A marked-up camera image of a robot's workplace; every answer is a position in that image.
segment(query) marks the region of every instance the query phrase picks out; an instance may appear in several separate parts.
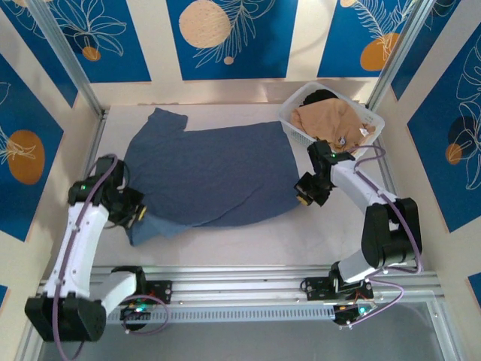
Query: beige cloth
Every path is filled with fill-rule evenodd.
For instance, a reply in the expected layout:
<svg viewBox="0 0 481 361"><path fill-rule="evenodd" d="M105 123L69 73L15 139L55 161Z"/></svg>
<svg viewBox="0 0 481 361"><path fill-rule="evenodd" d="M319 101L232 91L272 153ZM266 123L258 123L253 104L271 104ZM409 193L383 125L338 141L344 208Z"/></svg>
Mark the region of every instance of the beige cloth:
<svg viewBox="0 0 481 361"><path fill-rule="evenodd" d="M297 108L292 112L291 123L313 138L328 141L334 152L360 145L375 130L363 124L342 99L326 99Z"/></svg>

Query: gray fabric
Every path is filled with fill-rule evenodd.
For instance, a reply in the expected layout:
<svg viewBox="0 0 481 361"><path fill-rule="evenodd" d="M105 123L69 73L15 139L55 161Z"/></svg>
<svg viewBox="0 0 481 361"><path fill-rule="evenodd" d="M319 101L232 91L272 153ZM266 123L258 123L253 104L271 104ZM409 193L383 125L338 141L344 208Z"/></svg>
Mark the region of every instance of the gray fabric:
<svg viewBox="0 0 481 361"><path fill-rule="evenodd" d="M187 116L157 108L129 145L130 187L145 194L152 216L131 238L152 237L154 228L172 236L192 226L242 226L298 205L298 170L280 122L193 132L186 124Z"/></svg>

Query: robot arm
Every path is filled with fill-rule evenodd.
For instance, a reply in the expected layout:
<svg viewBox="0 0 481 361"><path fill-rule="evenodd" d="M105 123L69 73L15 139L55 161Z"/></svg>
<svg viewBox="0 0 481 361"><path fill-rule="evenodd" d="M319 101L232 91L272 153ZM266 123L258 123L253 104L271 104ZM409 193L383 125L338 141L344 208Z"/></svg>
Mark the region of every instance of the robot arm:
<svg viewBox="0 0 481 361"><path fill-rule="evenodd" d="M376 270L414 259L415 253L405 229L387 200L401 212L421 252L421 232L417 205L412 199L399 199L383 190L363 171L355 169L355 158L347 153L332 153L326 141L308 148L315 175L306 173L295 185L298 199L306 205L324 205L330 192L341 188L365 215L361 249L336 262L329 275L331 291L340 295L350 291Z"/></svg>
<svg viewBox="0 0 481 361"><path fill-rule="evenodd" d="M95 191L96 184L113 163L111 156L100 158L95 174L76 182L69 190L68 224L56 264L43 293L29 298L25 306L27 317L45 341L53 341L53 303L57 287L60 287L57 316L62 341L97 341L109 313L127 296L144 291L145 275L136 267L115 268L97 290L90 289L94 256L105 223L109 220L128 229L142 218L146 210L141 204L143 194L128 187L120 189L125 167L121 161L116 162L112 172ZM91 199L77 226L89 196ZM60 268L66 256L67 266L63 282L59 284Z"/></svg>

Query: white plastic basket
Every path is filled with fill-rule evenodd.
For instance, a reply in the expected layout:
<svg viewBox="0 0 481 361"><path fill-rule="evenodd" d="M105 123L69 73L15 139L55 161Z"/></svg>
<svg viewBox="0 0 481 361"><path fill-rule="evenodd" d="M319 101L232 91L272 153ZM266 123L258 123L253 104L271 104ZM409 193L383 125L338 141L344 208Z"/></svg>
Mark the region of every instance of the white plastic basket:
<svg viewBox="0 0 481 361"><path fill-rule="evenodd" d="M351 99L339 94L338 92L335 92L332 89L329 89L326 86L323 86L322 84L316 83L314 81L311 81L310 83L307 83L304 85L302 88L300 88L297 92L292 94L289 99L287 99L284 104L280 107L279 110L279 121L283 125L284 132L289 136L294 138L296 141L304 145L305 147L309 147L315 139L307 135L306 133L302 132L300 129L297 129L295 126L293 126L290 121L291 121L291 113L293 110L296 108L299 108L299 106L302 105L303 101L306 99L306 97L309 94L314 93L316 90L319 89L326 89L331 92L333 92L339 99L343 99L346 102L348 102L351 107L354 109L354 111L358 114L358 117L361 119L363 123L370 124L372 126L375 126L375 130L373 133L369 134L368 137L364 139L362 142L362 145L372 145L374 141L376 140L377 137L379 137L379 134L381 134L381 131L384 128L384 119L381 118L379 115L373 113L372 111L369 111L362 105L353 102ZM361 148L356 150L353 153L353 156L358 159L361 157L365 152L366 148Z"/></svg>

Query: laundry basket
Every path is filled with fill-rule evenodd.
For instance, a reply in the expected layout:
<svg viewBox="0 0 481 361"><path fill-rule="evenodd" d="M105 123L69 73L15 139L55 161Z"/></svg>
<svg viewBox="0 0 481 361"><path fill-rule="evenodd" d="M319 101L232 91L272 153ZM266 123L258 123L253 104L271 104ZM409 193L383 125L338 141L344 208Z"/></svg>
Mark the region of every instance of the laundry basket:
<svg viewBox="0 0 481 361"><path fill-rule="evenodd" d="M290 96L289 99L287 99L280 107L279 120L283 125L284 132L289 137L294 138L305 147L309 147L315 141L314 138L310 137L306 133L302 132L300 129L297 129L295 126L293 126L290 123L290 120L292 111L296 108L299 108L299 106L302 105L302 103L309 94L312 94L319 89L329 90L333 92L339 99L343 99L348 102L349 105L351 105L354 111L358 114L359 119L361 119L363 123L367 123L375 127L374 132L369 134L369 136L366 137L362 142L362 145L372 145L376 138L379 137L379 134L381 134L381 131L384 128L384 119L381 118L379 115L373 113L372 111L369 111L364 106L353 102L351 99L342 96L334 90L329 89L328 87L314 81L311 81L310 83L307 83L302 88L300 88L297 92ZM353 156L358 159L366 152L366 150L366 148L357 149L353 153Z"/></svg>

